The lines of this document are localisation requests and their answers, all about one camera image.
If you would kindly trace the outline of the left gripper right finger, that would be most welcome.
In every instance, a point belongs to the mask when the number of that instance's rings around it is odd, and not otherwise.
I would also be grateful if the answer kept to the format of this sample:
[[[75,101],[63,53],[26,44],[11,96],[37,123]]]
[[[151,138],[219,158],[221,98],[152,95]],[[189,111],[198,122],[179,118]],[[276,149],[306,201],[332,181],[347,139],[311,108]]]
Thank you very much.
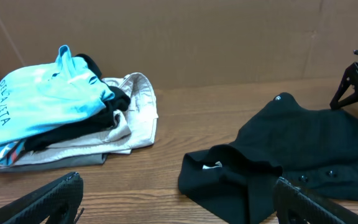
[[[279,177],[273,188],[279,224],[358,224],[358,214]]]

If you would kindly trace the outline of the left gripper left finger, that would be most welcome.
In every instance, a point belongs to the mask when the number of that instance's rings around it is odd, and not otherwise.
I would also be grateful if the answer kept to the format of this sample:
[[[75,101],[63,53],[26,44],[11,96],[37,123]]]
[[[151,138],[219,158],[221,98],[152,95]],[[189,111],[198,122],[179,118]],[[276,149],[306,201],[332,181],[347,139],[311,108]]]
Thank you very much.
[[[70,172],[0,208],[3,224],[74,224],[83,210],[83,179]]]

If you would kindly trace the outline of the black polo shirt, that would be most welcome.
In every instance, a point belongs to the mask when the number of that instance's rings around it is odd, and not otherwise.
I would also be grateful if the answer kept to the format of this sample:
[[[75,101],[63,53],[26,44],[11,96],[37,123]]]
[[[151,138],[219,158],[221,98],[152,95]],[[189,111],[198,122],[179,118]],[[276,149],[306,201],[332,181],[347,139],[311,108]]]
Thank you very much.
[[[343,110],[304,109],[281,93],[233,142],[185,154],[178,189],[228,223],[260,223],[274,211],[279,177],[358,201],[358,119]]]

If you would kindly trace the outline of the grey folded garment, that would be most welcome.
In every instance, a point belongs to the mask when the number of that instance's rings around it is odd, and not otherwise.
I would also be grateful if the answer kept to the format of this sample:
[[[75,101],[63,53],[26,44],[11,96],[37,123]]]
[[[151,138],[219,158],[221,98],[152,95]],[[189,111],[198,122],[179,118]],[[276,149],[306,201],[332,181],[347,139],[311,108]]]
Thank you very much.
[[[23,152],[11,165],[1,165],[0,172],[28,172],[64,167],[104,164],[107,154],[91,147],[51,148],[37,152]]]

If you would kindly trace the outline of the black folded garment in pile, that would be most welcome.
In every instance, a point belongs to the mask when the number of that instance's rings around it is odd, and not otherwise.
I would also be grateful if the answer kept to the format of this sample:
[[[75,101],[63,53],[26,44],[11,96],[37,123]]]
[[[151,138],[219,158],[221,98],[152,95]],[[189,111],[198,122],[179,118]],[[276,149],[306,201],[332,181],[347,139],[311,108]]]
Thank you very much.
[[[114,93],[114,98],[104,102],[105,109],[83,121],[65,124],[51,131],[29,137],[24,143],[24,151],[41,151],[47,146],[60,141],[67,141],[108,128],[115,128],[118,122],[116,115],[113,113],[116,110],[127,111],[131,99],[118,87],[110,86],[109,89]]]

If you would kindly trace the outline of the beige folded garment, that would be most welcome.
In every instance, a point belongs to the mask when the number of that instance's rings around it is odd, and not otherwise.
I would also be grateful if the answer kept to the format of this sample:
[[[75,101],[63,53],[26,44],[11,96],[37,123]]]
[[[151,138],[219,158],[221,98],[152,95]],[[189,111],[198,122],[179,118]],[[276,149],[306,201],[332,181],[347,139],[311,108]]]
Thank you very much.
[[[116,111],[115,128],[87,134],[76,139],[52,144],[46,149],[89,146],[94,151],[130,154],[133,149],[154,143],[157,130],[157,100],[149,79],[141,73],[131,73],[123,78],[104,78],[109,86],[120,88],[130,97],[125,112]]]

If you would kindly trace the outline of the light blue folded t-shirt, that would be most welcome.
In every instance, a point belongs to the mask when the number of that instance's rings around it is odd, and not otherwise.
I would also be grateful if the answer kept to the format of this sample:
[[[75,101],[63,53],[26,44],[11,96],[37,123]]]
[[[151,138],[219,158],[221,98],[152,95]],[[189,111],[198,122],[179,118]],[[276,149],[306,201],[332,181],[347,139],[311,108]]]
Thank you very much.
[[[67,45],[53,63],[7,74],[0,81],[0,165],[13,164],[29,137],[90,118],[114,97]]]

